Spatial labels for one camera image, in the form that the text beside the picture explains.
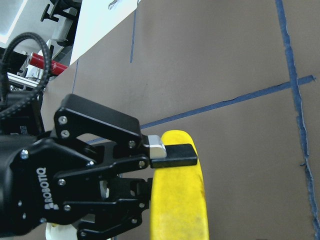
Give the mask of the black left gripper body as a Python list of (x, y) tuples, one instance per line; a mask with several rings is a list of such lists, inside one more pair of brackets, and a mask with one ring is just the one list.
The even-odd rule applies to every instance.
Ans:
[(90, 169), (100, 148), (78, 139), (0, 138), (0, 234), (21, 236), (49, 222), (73, 224), (94, 216), (99, 184), (88, 177), (68, 179), (60, 172)]

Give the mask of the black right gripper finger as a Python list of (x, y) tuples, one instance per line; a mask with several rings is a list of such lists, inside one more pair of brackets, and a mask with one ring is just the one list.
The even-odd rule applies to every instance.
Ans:
[(143, 168), (140, 162), (153, 169), (195, 166), (198, 156), (190, 143), (165, 144), (158, 135), (144, 135), (139, 120), (123, 112), (68, 94), (54, 114), (57, 136), (73, 140), (84, 134), (102, 137), (110, 144), (114, 167), (119, 160), (137, 160), (126, 163), (121, 172)]

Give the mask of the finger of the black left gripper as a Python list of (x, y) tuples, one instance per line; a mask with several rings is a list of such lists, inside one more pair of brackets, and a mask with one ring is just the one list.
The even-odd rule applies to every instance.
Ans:
[(62, 180), (62, 224), (71, 224), (79, 240), (106, 240), (142, 223), (150, 205), (152, 178), (116, 174), (70, 174)]

